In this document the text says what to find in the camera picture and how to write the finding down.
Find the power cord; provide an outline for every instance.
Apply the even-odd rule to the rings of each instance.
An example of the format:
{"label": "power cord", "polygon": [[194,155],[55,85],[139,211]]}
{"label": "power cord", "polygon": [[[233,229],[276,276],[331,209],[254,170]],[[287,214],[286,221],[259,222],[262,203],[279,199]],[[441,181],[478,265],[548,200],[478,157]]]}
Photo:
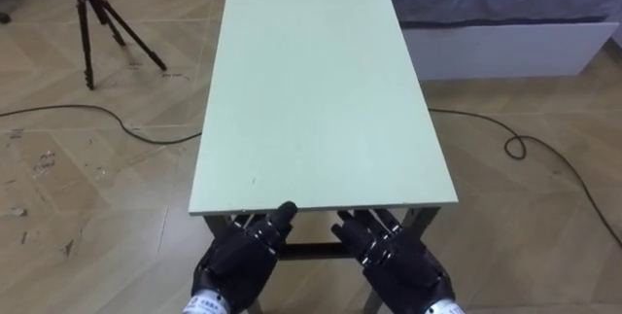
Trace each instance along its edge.
{"label": "power cord", "polygon": [[[8,116],[12,116],[12,115],[19,115],[19,114],[25,114],[25,113],[31,113],[31,112],[37,112],[37,111],[44,111],[44,110],[53,110],[53,109],[83,109],[83,110],[86,109],[86,110],[95,110],[95,111],[103,112],[103,113],[107,114],[108,116],[111,116],[112,118],[117,120],[117,122],[119,123],[119,126],[121,127],[121,129],[125,133],[127,133],[128,135],[130,135],[130,136],[132,136],[132,137],[134,137],[134,138],[136,138],[136,139],[138,139],[138,140],[140,140],[140,141],[142,141],[144,143],[152,144],[152,145],[181,144],[181,143],[187,142],[187,141],[189,141],[191,139],[194,139],[194,138],[200,136],[201,133],[202,133],[202,132],[198,132],[198,133],[195,133],[193,135],[190,135],[190,136],[187,136],[187,137],[184,137],[184,138],[181,138],[181,139],[176,139],[176,140],[152,140],[152,139],[143,137],[141,135],[138,135],[134,131],[132,131],[131,129],[127,128],[125,126],[125,124],[123,123],[123,120],[119,116],[117,116],[115,113],[113,113],[112,111],[110,111],[110,110],[108,110],[106,108],[103,108],[101,106],[86,105],[86,104],[50,105],[50,106],[40,106],[40,107],[35,107],[35,108],[15,110],[15,111],[12,111],[12,112],[7,112],[7,113],[4,113],[4,114],[0,114],[0,119],[8,117]],[[492,123],[494,123],[496,125],[499,125],[499,126],[503,127],[505,130],[507,130],[512,135],[503,144],[503,150],[505,151],[505,153],[509,157],[511,157],[513,159],[522,160],[522,159],[525,159],[525,157],[527,157],[527,146],[525,145],[525,140],[534,141],[534,142],[538,143],[539,145],[541,145],[542,147],[546,148],[551,153],[553,153],[563,163],[565,163],[566,166],[570,169],[570,171],[572,172],[572,174],[574,175],[576,180],[579,182],[579,185],[583,189],[583,192],[585,192],[585,196],[590,201],[590,204],[594,208],[594,211],[596,211],[596,214],[598,215],[599,219],[601,220],[601,223],[603,224],[603,226],[605,226],[606,230],[609,232],[609,234],[611,235],[611,237],[613,238],[613,240],[615,241],[617,246],[620,249],[622,249],[622,239],[620,239],[620,237],[615,233],[615,231],[613,230],[613,227],[607,221],[607,219],[605,218],[605,215],[603,215],[603,212],[601,211],[601,208],[598,206],[598,204],[594,200],[594,197],[592,196],[592,194],[590,193],[589,189],[585,185],[585,182],[583,181],[583,178],[581,178],[579,173],[576,171],[574,166],[572,166],[572,164],[568,161],[568,159],[565,158],[562,154],[560,154],[557,150],[553,149],[553,147],[551,147],[550,145],[546,144],[542,140],[540,140],[538,138],[535,138],[535,137],[533,137],[531,135],[518,134],[509,125],[507,125],[507,124],[505,124],[505,123],[503,123],[503,122],[501,122],[499,120],[496,120],[496,119],[493,119],[491,117],[488,117],[488,116],[474,114],[474,113],[465,112],[465,111],[458,111],[458,110],[445,110],[445,109],[434,109],[434,108],[429,108],[428,110],[431,113],[453,114],[453,115],[461,115],[461,116],[477,118],[477,119],[480,119],[480,120],[492,122]],[[512,142],[514,142],[514,141],[518,142],[518,144],[520,146],[520,153],[518,155],[517,154],[513,154],[509,150],[509,145]]]}
{"label": "power cord", "polygon": [[25,113],[30,113],[30,112],[36,112],[36,111],[43,111],[43,110],[53,110],[53,109],[87,109],[87,110],[95,110],[95,111],[100,111],[103,112],[111,117],[113,117],[115,120],[117,120],[117,122],[119,123],[119,126],[121,127],[121,129],[123,129],[123,131],[127,134],[129,134],[130,136],[145,142],[147,144],[152,144],[152,145],[174,145],[174,144],[181,144],[184,142],[189,141],[190,139],[194,139],[198,136],[201,135],[201,132],[198,132],[196,134],[193,134],[191,136],[187,136],[181,139],[176,139],[176,140],[152,140],[149,138],[146,138],[144,136],[138,135],[136,133],[134,133],[134,131],[132,131],[131,129],[127,128],[125,126],[125,123],[123,123],[123,120],[117,116],[117,114],[115,114],[114,112],[103,108],[101,106],[96,106],[96,105],[86,105],[86,104],[66,104],[66,105],[50,105],[50,106],[40,106],[40,107],[35,107],[35,108],[28,108],[28,109],[22,109],[22,110],[15,110],[12,112],[8,112],[8,113],[4,113],[4,114],[0,114],[0,119],[4,118],[4,117],[8,117],[8,116],[12,116],[12,115],[19,115],[19,114],[25,114]]}

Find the tiled floor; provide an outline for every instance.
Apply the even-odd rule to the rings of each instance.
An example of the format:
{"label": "tiled floor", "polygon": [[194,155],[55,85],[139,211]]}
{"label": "tiled floor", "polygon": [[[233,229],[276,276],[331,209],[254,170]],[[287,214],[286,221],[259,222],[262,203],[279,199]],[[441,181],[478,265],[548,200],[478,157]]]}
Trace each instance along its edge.
{"label": "tiled floor", "polygon": [[[155,139],[202,125],[224,0],[110,0],[169,65],[119,48],[90,12],[97,91],[84,85],[75,0],[0,0],[0,112],[103,105]],[[578,77],[422,83],[433,107],[494,116],[559,149],[622,233],[622,52]],[[425,235],[469,314],[622,312],[622,250],[566,169],[538,145],[515,161],[508,133],[434,114],[461,203]],[[187,214],[198,142],[148,146],[95,112],[0,119],[0,312],[178,313],[211,241]],[[292,238],[326,240],[334,217],[303,214]],[[354,262],[281,263],[261,295],[279,313],[354,313]]]}

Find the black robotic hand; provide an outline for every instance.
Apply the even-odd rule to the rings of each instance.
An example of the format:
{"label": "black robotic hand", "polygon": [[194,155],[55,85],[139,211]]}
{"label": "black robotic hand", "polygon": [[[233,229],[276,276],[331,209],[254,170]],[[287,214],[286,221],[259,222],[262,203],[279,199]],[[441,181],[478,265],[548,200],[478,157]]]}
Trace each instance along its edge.
{"label": "black robotic hand", "polygon": [[286,202],[260,220],[237,216],[196,266],[192,295],[202,290],[216,292],[226,300],[231,314],[248,308],[272,274],[296,212],[295,204]]}
{"label": "black robotic hand", "polygon": [[343,226],[332,232],[363,266],[363,275],[396,314],[424,314],[454,300],[447,272],[426,245],[412,237],[387,210],[339,211]]}

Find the tripod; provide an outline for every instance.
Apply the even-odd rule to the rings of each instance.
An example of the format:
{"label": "tripod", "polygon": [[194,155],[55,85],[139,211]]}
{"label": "tripod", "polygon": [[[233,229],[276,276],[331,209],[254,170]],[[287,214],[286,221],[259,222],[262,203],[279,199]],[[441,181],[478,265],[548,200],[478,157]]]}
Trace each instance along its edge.
{"label": "tripod", "polygon": [[92,60],[90,58],[90,40],[88,37],[88,21],[86,16],[86,2],[88,2],[95,12],[97,19],[102,25],[108,25],[110,30],[113,33],[113,38],[117,43],[124,47],[125,40],[113,24],[113,21],[110,19],[108,14],[110,14],[115,21],[127,32],[128,35],[140,46],[140,48],[149,56],[149,58],[160,68],[160,70],[165,71],[166,65],[162,60],[157,56],[157,54],[150,50],[149,47],[143,42],[143,40],[138,37],[138,35],[127,25],[127,23],[123,20],[123,18],[113,9],[108,0],[78,0],[77,8],[78,8],[78,17],[80,19],[80,32],[82,35],[82,48],[85,53],[85,77],[86,77],[86,86],[90,90],[95,89],[95,84],[93,82],[93,65]]}

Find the light green tabletop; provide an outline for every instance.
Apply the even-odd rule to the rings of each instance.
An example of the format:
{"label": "light green tabletop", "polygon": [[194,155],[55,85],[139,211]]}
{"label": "light green tabletop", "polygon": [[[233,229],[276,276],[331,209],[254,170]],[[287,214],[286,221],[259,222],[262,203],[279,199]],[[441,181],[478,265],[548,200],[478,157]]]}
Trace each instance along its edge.
{"label": "light green tabletop", "polygon": [[391,0],[226,0],[193,215],[456,202]]}

